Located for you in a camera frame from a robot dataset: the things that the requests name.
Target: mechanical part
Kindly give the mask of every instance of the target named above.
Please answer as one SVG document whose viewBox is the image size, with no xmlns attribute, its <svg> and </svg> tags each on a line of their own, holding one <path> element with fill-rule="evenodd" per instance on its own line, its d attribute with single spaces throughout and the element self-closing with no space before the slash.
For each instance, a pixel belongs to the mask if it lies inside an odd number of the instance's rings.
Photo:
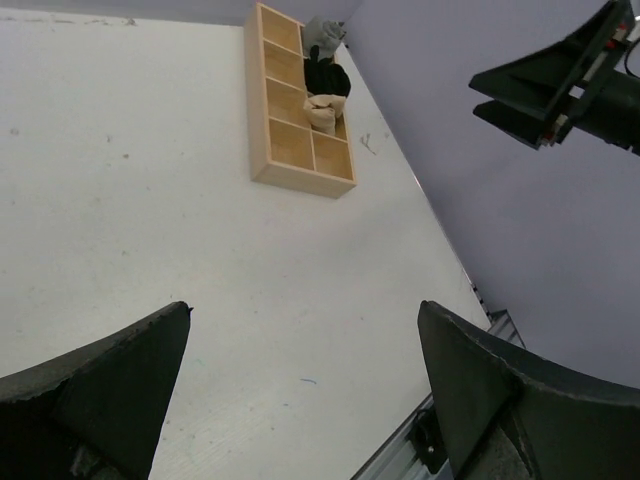
<svg viewBox="0 0 640 480">
<path fill-rule="evenodd" d="M 190 311 L 173 303 L 109 337 L 0 378 L 0 478 L 147 478 Z"/>
<path fill-rule="evenodd" d="M 524 342 L 506 310 L 491 314 L 489 333 L 513 345 L 525 348 Z M 351 480 L 453 480 L 447 460 L 435 474 L 429 472 L 412 441 L 413 429 L 421 412 L 433 409 L 433 396 L 429 395 L 398 427 L 369 461 Z"/>
<path fill-rule="evenodd" d="M 576 127 L 640 155 L 640 80 L 615 71 L 638 36 L 629 0 L 609 0 L 565 40 L 475 75 L 469 86 L 494 100 L 473 113 L 534 149 Z"/>
</svg>

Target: scuff mark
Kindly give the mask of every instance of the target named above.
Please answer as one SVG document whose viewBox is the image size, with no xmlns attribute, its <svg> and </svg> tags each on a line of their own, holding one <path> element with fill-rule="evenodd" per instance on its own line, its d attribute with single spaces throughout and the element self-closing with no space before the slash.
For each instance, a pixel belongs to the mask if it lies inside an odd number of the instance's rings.
<svg viewBox="0 0 640 480">
<path fill-rule="evenodd" d="M 360 143 L 362 145 L 364 145 L 364 147 L 369 150 L 371 153 L 373 153 L 374 155 L 378 155 L 377 152 L 374 152 L 373 150 L 371 150 L 371 147 L 369 146 L 369 140 L 371 140 L 371 134 L 367 133 L 366 135 L 363 135 L 360 137 Z"/>
</svg>

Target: cubby shelf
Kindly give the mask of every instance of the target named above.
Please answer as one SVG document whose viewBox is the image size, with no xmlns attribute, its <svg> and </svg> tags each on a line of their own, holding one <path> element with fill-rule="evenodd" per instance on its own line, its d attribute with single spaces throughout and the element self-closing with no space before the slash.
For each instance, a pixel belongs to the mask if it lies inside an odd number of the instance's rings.
<svg viewBox="0 0 640 480">
<path fill-rule="evenodd" d="M 338 198 L 356 186 L 345 115 L 336 136 L 311 128 L 302 24 L 262 4 L 245 23 L 251 178 Z"/>
</svg>

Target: purple wall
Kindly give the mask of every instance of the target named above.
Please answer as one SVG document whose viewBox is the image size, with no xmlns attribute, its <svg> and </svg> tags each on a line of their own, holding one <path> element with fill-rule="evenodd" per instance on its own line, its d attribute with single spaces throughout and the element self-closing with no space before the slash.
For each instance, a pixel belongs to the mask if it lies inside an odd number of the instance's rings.
<svg viewBox="0 0 640 480">
<path fill-rule="evenodd" d="M 579 131 L 530 150 L 475 118 L 467 87 L 602 4 L 365 0 L 347 40 L 489 305 L 538 353 L 640 387 L 640 158 Z"/>
<path fill-rule="evenodd" d="M 301 22 L 314 15 L 345 20 L 362 0 L 263 0 Z M 255 0 L 0 0 L 0 7 L 88 15 L 242 25 Z"/>
</svg>

